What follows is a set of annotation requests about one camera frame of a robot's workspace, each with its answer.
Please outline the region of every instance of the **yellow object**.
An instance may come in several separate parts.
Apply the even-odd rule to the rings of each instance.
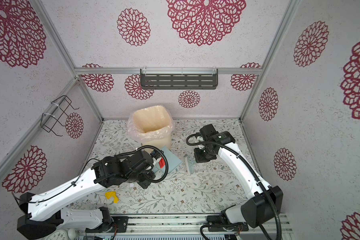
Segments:
[[[113,203],[117,203],[119,201],[119,199],[116,196],[116,192],[106,192],[106,198],[110,199],[111,197],[113,197]]]

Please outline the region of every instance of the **plastic bag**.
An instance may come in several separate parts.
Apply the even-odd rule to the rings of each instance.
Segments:
[[[128,134],[129,136],[138,142],[147,144],[148,142],[162,139],[165,142],[159,144],[158,146],[150,143],[151,145],[162,148],[167,145],[167,141],[173,129],[175,128],[175,123],[171,117],[169,111],[163,106],[153,106],[149,108],[140,109],[132,113],[128,119]]]

